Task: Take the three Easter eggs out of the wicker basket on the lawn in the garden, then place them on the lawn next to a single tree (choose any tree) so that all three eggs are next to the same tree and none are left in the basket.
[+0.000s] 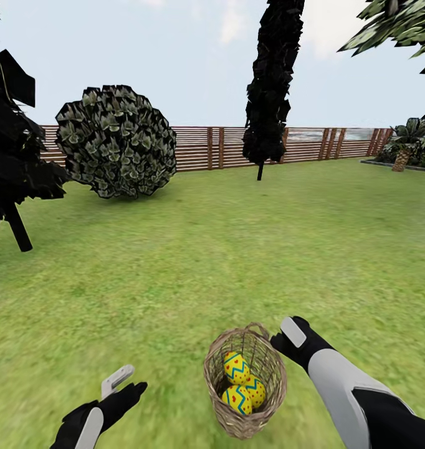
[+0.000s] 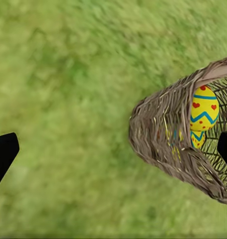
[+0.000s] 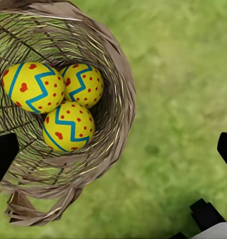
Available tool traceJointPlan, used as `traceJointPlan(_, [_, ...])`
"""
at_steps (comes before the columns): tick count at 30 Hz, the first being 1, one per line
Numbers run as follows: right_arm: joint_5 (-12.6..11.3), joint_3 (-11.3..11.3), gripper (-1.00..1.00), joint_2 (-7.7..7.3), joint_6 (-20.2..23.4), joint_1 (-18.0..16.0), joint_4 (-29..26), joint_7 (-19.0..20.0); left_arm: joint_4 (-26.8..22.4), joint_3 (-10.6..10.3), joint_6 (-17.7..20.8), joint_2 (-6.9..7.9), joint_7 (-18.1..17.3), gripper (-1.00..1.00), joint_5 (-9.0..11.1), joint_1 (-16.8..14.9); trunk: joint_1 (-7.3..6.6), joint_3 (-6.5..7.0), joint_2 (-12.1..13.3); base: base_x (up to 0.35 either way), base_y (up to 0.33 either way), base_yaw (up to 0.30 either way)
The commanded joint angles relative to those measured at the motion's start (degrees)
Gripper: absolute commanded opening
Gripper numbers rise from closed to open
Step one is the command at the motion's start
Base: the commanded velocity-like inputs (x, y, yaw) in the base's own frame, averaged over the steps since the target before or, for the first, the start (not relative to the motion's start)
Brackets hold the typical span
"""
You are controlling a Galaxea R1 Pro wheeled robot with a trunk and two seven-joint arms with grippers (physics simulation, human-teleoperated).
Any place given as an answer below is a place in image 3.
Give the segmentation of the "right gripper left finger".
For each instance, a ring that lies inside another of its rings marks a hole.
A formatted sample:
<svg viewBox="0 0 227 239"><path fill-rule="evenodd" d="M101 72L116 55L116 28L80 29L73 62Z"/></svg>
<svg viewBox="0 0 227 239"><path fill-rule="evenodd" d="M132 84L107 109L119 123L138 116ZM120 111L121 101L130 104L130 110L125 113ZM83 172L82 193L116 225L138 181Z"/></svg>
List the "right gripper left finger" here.
<svg viewBox="0 0 227 239"><path fill-rule="evenodd" d="M0 136L0 182L19 152L19 138L14 132Z"/></svg>

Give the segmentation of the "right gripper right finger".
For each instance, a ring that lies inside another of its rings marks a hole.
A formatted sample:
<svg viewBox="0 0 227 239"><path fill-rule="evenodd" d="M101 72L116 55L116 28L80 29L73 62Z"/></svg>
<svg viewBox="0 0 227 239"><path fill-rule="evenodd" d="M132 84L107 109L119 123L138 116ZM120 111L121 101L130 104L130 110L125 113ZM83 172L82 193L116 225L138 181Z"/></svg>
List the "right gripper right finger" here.
<svg viewBox="0 0 227 239"><path fill-rule="evenodd" d="M227 164L227 133L226 132L221 133L219 137L219 141L218 141L217 150Z"/></svg>

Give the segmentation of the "easter egg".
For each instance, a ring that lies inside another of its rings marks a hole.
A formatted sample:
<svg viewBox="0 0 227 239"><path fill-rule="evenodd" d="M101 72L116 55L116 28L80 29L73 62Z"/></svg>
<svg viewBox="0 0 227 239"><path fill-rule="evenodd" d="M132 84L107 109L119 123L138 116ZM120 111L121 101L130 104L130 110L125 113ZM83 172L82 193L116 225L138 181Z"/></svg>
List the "easter egg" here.
<svg viewBox="0 0 227 239"><path fill-rule="evenodd" d="M60 72L40 61L25 61L8 68L1 77L5 94L22 110L47 114L65 96L65 81Z"/></svg>
<svg viewBox="0 0 227 239"><path fill-rule="evenodd" d="M63 101L46 114L42 138L44 144L54 152L77 151L90 142L95 128L91 110L75 101Z"/></svg>
<svg viewBox="0 0 227 239"><path fill-rule="evenodd" d="M93 110L104 95L104 78L93 66L73 64L59 70L65 81L63 101L75 101Z"/></svg>

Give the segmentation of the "wicker basket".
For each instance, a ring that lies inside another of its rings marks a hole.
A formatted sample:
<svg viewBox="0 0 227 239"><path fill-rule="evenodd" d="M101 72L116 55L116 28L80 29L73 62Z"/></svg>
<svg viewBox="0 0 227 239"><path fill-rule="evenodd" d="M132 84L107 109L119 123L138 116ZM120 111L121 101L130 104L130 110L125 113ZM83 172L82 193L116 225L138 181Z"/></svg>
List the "wicker basket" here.
<svg viewBox="0 0 227 239"><path fill-rule="evenodd" d="M110 91L109 105L107 97L108 110L101 108L105 94L93 109L93 118L99 125L90 142L81 150L52 156L54 150L41 149L39 143L45 142L38 133L43 129L46 114L28 111L27 121L24 121L22 109L13 103L2 87L0 125L3 131L0 131L0 136L12 132L18 135L17 129L21 134L24 133L27 139L20 138L23 143L19 144L18 154L28 158L16 156L0 182L0 194L10 195L4 214L10 218L9 224L12 227L45 226L49 222L59 221L62 214L81 195L82 189L93 180L99 179L120 160L137 115L135 80L120 43L107 26L82 12L71 1L0 0L0 15L3 14L8 14L8 17L0 20L0 40L10 35L9 41L13 38L14 41L3 54L0 52L0 66L6 63L3 68L0 67L0 87L6 68L11 65L21 46L25 45L28 50L19 64L24 63L31 52L58 71L73 64L88 64L101 73L104 88ZM45 22L46 20L55 22ZM59 24L59 20L64 22L66 29L50 28ZM17 24L22 21L27 21L28 25L24 23L14 29L12 25L4 28L10 22ZM25 31L21 33L20 29ZM47 47L57 51L41 54L26 44L33 41L32 36L41 34L42 37L37 38L37 41L49 40L51 46ZM64 36L70 38L65 39ZM106 115L102 117L104 112ZM34 136L30 134L29 125L35 131ZM25 152L28 148L37 153L38 161ZM78 164L73 165L74 163ZM48 168L60 169L56 178L38 171ZM18 183L14 185L7 178ZM69 178L70 181L57 183L62 178ZM22 187L21 184L33 187ZM27 196L38 200L58 201L46 213L36 210Z"/></svg>

